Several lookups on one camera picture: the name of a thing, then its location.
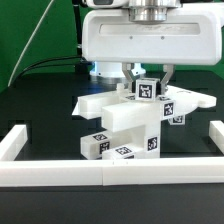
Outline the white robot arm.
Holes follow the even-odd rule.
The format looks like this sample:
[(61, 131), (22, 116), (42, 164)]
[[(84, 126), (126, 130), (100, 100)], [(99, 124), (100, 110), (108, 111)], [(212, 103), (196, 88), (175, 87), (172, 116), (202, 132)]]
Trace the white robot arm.
[(119, 79), (142, 64), (215, 65), (222, 57), (224, 3), (90, 1), (82, 35), (91, 75)]

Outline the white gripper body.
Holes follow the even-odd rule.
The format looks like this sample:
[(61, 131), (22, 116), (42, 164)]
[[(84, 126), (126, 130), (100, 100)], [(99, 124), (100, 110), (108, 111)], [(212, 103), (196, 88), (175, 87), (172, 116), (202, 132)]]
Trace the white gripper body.
[(125, 9), (93, 10), (83, 24), (89, 61), (214, 65), (222, 56), (223, 8), (182, 6), (161, 23), (132, 22)]

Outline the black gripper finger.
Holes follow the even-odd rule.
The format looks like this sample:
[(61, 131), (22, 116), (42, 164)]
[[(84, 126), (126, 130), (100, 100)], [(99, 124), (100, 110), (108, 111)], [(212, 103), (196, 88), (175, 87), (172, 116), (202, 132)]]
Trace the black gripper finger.
[(164, 64), (163, 72), (165, 73), (165, 75), (163, 79), (160, 81), (162, 94), (166, 92), (166, 86), (175, 72), (175, 66), (173, 64)]
[(134, 64), (133, 63), (123, 63), (122, 72), (128, 81), (128, 89), (132, 91), (132, 84), (136, 80), (136, 75), (133, 73)]

